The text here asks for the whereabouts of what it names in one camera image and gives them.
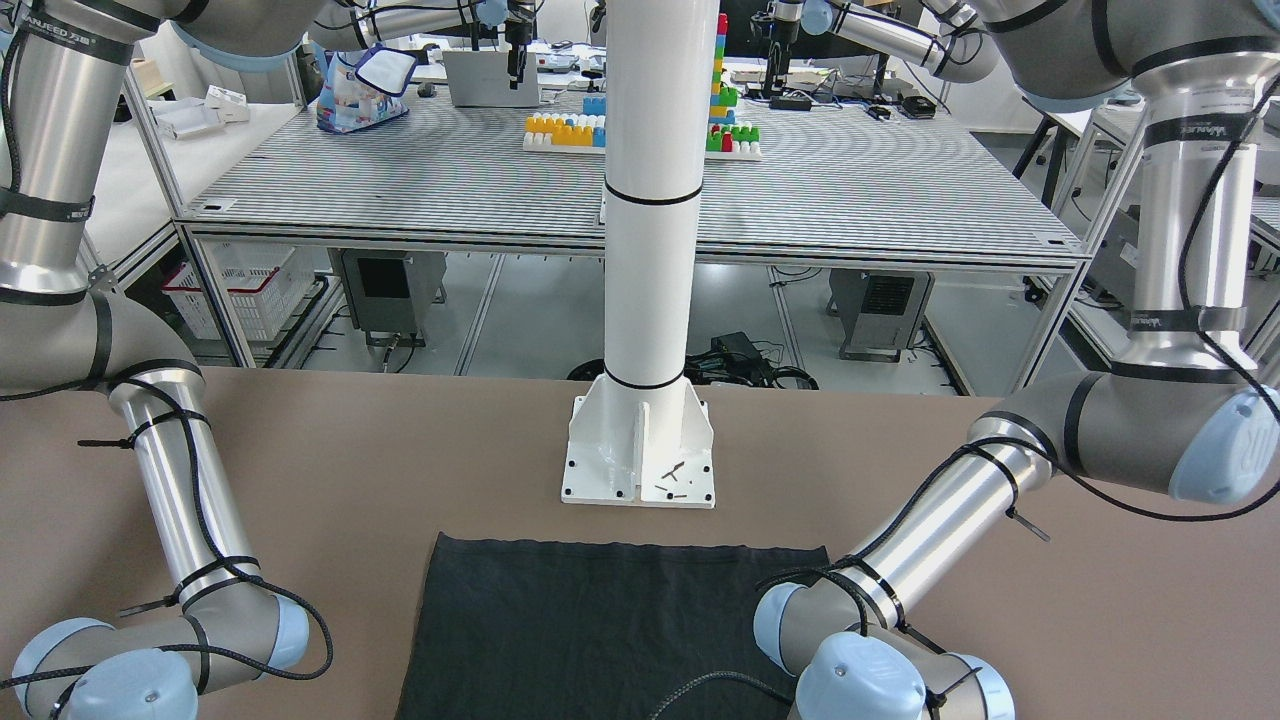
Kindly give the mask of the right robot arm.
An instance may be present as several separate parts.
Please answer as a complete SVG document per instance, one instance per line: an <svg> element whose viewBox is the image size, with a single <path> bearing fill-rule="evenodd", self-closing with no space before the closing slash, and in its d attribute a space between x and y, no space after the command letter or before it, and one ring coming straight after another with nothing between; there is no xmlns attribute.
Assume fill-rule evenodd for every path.
<svg viewBox="0 0 1280 720"><path fill-rule="evenodd" d="M70 619L36 635L5 687L28 719L179 717L261 676L296 682L314 606L261 578L183 340L77 266L134 46L173 23L224 63L288 58L320 1L22 1L3 61L3 398L100 392L127 421L174 582L175 618Z"/></svg>

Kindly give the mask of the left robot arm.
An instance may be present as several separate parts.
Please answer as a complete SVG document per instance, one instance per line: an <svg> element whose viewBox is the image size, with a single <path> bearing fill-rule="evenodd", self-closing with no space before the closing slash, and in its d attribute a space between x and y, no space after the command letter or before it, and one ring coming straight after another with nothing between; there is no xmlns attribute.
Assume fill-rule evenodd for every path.
<svg viewBox="0 0 1280 720"><path fill-rule="evenodd" d="M795 676L792 719L1011 719L988 664L910 626L915 603L1027 492L1064 474L1245 509L1277 447L1277 393L1240 343L1260 118L1277 88L1275 1L957 1L940 24L998 50L1025 96L1144 100L1128 346L1107 372L1028 386L982 415L874 536L771 583L758 647Z"/></svg>

